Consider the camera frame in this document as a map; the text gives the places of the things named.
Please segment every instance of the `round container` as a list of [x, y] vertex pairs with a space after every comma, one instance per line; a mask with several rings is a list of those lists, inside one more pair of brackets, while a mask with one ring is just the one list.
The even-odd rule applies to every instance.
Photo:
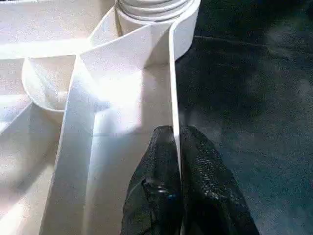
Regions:
[[61, 123], [75, 56], [25, 59], [22, 84], [30, 99]]

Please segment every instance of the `white plastic divider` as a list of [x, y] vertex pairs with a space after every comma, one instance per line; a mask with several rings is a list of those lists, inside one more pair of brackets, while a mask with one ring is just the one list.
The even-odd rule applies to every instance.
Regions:
[[55, 144], [60, 126], [29, 104], [0, 133], [0, 187], [15, 187]]
[[0, 133], [30, 103], [21, 80], [23, 62], [0, 60]]
[[25, 59], [22, 83], [32, 101], [62, 121], [75, 56]]
[[40, 234], [119, 234], [153, 130], [178, 124], [168, 29], [148, 25], [77, 59]]
[[96, 47], [123, 35], [115, 7], [112, 7], [89, 35], [89, 44]]

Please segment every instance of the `white plastic structure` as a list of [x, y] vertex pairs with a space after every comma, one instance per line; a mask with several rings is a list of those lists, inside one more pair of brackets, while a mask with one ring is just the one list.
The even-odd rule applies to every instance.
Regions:
[[[173, 126], [180, 163], [175, 60], [192, 43], [199, 5], [0, 2], [0, 27], [12, 31], [0, 37], [0, 194], [24, 195], [8, 200], [5, 216], [16, 203], [28, 208], [14, 228], [0, 218], [1, 232], [120, 233], [128, 183], [156, 127]], [[55, 156], [53, 171], [45, 162]]]

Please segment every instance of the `dark floor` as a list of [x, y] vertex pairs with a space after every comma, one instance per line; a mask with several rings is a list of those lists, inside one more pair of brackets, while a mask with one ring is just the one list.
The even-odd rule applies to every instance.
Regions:
[[180, 121], [216, 144], [261, 234], [313, 235], [309, 5], [273, 8], [268, 21], [237, 14], [236, 31], [227, 17], [217, 30], [216, 9], [206, 18], [212, 2], [202, 1], [193, 45], [176, 64]]

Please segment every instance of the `plastic compartment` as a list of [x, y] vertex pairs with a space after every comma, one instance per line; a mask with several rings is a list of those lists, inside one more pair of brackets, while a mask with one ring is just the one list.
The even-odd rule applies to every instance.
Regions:
[[168, 25], [153, 24], [77, 58], [41, 234], [119, 234], [153, 130], [178, 136], [169, 57]]
[[21, 81], [23, 62], [0, 60], [0, 133], [30, 103]]
[[75, 56], [25, 59], [22, 83], [32, 101], [62, 121]]
[[90, 48], [88, 36], [114, 2], [0, 2], [0, 59], [49, 57], [83, 52]]
[[0, 188], [18, 186], [54, 145], [60, 125], [29, 104], [0, 134]]
[[16, 188], [0, 189], [2, 235], [38, 235], [54, 171], [57, 143]]

